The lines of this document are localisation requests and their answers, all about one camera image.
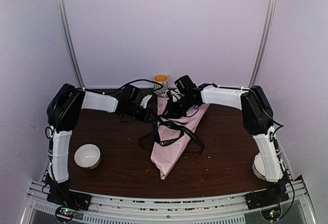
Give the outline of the purple pink wrapping paper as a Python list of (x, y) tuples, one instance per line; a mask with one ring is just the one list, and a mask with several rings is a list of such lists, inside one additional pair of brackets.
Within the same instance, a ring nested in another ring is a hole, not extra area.
[[(173, 121), (177, 121), (179, 123), (187, 123), (184, 126), (195, 133), (199, 122), (201, 121), (208, 108), (208, 104), (201, 105), (199, 109), (195, 109), (192, 107), (187, 111), (187, 117), (174, 119)], [(158, 132), (160, 140), (176, 138), (179, 136), (179, 131), (170, 130), (169, 128), (163, 126), (159, 127)], [(190, 138), (187, 135), (184, 135), (176, 143), (168, 147), (161, 147), (156, 143), (154, 144), (151, 153), (151, 161), (156, 165), (157, 169), (159, 170), (160, 179), (166, 179), (166, 177), (169, 175), (169, 173), (177, 163), (178, 159), (186, 149), (189, 142)]]

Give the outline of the black lettered ribbon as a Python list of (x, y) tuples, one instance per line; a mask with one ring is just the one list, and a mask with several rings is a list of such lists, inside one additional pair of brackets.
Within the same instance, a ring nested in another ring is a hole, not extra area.
[[(151, 136), (154, 138), (154, 143), (160, 145), (161, 147), (168, 147), (168, 146), (176, 143), (184, 135), (187, 135), (191, 141), (193, 141), (194, 143), (196, 143), (199, 146), (200, 150), (199, 151), (186, 151), (186, 153), (195, 153), (198, 155), (203, 153), (203, 151), (204, 151), (203, 141), (194, 132), (192, 132), (189, 128), (184, 126), (187, 123), (179, 123), (179, 122), (173, 121), (173, 120), (163, 121), (162, 119), (159, 119), (158, 121), (159, 121), (158, 124), (155, 124), (155, 123), (152, 124), (153, 130), (151, 132), (149, 132), (148, 134), (146, 134), (138, 139), (138, 144), (142, 149), (148, 150), (148, 151), (151, 150), (144, 143), (144, 141)], [(179, 131), (179, 136), (176, 138), (160, 140), (158, 131), (159, 131), (159, 127), (161, 127), (161, 126), (169, 128), (170, 130)]]

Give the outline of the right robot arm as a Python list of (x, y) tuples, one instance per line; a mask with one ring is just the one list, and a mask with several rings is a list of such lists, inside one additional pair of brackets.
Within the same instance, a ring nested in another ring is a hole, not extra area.
[(168, 102), (162, 114), (163, 126), (180, 131), (203, 149), (203, 142), (188, 128), (179, 125), (178, 118), (186, 117), (191, 107), (215, 104), (233, 107), (242, 111), (244, 129), (254, 138), (259, 153), (252, 164), (254, 174), (270, 182), (262, 191), (250, 192), (245, 199), (248, 209), (280, 205), (289, 199), (286, 184), (290, 182), (286, 167), (280, 155), (273, 110), (261, 86), (230, 88), (215, 84), (195, 85), (188, 75), (175, 81), (178, 93), (167, 91)]

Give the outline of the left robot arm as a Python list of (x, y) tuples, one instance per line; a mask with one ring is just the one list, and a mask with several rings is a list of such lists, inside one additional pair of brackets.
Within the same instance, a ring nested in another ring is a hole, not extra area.
[(155, 93), (135, 103), (140, 89), (127, 84), (118, 96), (100, 94), (90, 90), (64, 84), (47, 108), (48, 126), (45, 134), (49, 140), (49, 171), (46, 184), (50, 191), (47, 201), (73, 210), (87, 210), (91, 195), (70, 190), (68, 172), (69, 144), (72, 131), (78, 123), (81, 110), (97, 110), (117, 115), (130, 116), (138, 121), (150, 123), (156, 113), (150, 104)]

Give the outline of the patterned mug orange inside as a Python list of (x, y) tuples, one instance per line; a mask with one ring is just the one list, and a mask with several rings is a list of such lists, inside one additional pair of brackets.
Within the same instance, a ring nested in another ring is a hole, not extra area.
[(158, 97), (167, 97), (169, 77), (165, 74), (157, 74), (153, 77), (154, 93)]

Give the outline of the white round bowl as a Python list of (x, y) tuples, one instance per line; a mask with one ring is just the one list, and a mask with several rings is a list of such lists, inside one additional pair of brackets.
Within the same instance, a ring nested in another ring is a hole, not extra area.
[(97, 168), (101, 161), (101, 152), (94, 144), (85, 144), (79, 147), (74, 154), (75, 163), (85, 169), (93, 170)]

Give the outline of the white scalloped bowl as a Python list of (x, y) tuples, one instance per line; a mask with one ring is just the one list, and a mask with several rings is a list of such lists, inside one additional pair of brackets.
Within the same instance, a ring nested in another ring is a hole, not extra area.
[(257, 165), (258, 165), (258, 163), (260, 162), (260, 159), (261, 159), (261, 157), (260, 157), (258, 154), (254, 157), (253, 164), (252, 164), (252, 170), (253, 170), (253, 173), (254, 173), (259, 179), (265, 180), (265, 176), (262, 175), (261, 172), (257, 169)]

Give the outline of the front aluminium rail base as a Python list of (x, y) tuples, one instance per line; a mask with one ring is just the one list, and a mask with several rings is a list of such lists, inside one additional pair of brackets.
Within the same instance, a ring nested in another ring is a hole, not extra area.
[[(56, 204), (47, 201), (43, 182), (32, 181), (18, 223), (60, 223)], [(246, 193), (214, 197), (150, 199), (91, 194), (89, 210), (77, 211), (68, 223), (318, 223), (303, 181), (293, 182), (295, 199), (289, 185), (290, 200), (259, 209), (249, 209)], [(285, 216), (277, 222), (264, 218), (269, 208)]]

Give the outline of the left aluminium frame post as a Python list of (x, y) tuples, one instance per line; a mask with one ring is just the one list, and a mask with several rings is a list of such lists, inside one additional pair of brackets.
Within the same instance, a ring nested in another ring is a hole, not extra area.
[(67, 12), (66, 12), (65, 0), (57, 0), (57, 3), (58, 3), (58, 7), (59, 7), (60, 16), (61, 16), (61, 23), (62, 23), (63, 30), (64, 30), (64, 39), (65, 39), (65, 42), (67, 45), (70, 62), (72, 64), (75, 77), (78, 81), (78, 85), (81, 88), (84, 88), (85, 84), (83, 81), (83, 77), (81, 74), (80, 67), (78, 65), (75, 49), (73, 46), (73, 40), (72, 40), (70, 27), (69, 27), (69, 21), (68, 21)]

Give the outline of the aluminium frame post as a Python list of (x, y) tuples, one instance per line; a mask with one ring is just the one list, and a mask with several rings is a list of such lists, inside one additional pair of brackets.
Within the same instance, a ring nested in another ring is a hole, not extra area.
[(261, 35), (261, 39), (260, 39), (260, 45), (259, 45), (259, 48), (257, 51), (257, 56), (256, 56), (253, 72), (251, 75), (251, 79), (249, 82), (249, 87), (254, 86), (254, 84), (257, 80), (259, 71), (260, 71), (261, 63), (262, 63), (264, 55), (265, 55), (265, 50), (266, 50), (269, 35), (270, 35), (270, 29), (272, 26), (274, 15), (275, 15), (276, 4), (277, 4), (277, 0), (268, 0), (266, 14), (265, 14), (265, 20), (264, 20), (264, 25), (263, 25), (263, 31), (262, 31), (262, 35)]
[(58, 7), (59, 7), (60, 16), (61, 16), (61, 23), (62, 23), (63, 30), (64, 30), (64, 39), (65, 39), (65, 42), (67, 45), (70, 62), (72, 64), (75, 77), (78, 81), (78, 85), (81, 88), (84, 88), (85, 84), (83, 81), (83, 77), (81, 74), (80, 67), (78, 65), (75, 49), (73, 46), (73, 40), (72, 40), (70, 27), (69, 27), (69, 21), (68, 21), (67, 12), (66, 12), (65, 0), (57, 0), (57, 3), (58, 3)]

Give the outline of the right aluminium frame post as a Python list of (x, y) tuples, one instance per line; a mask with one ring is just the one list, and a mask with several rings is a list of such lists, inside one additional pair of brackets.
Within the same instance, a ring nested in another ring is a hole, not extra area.
[(261, 63), (262, 63), (264, 55), (265, 55), (265, 50), (266, 50), (269, 35), (270, 35), (270, 29), (272, 26), (274, 15), (275, 15), (276, 4), (277, 4), (277, 0), (268, 0), (266, 14), (265, 14), (265, 20), (264, 20), (264, 25), (263, 25), (263, 31), (262, 31), (262, 35), (261, 35), (261, 39), (260, 39), (260, 45), (259, 45), (259, 48), (257, 51), (257, 56), (256, 56), (253, 72), (251, 75), (251, 79), (249, 82), (249, 87), (254, 86), (254, 84), (257, 80), (259, 71), (260, 71)]

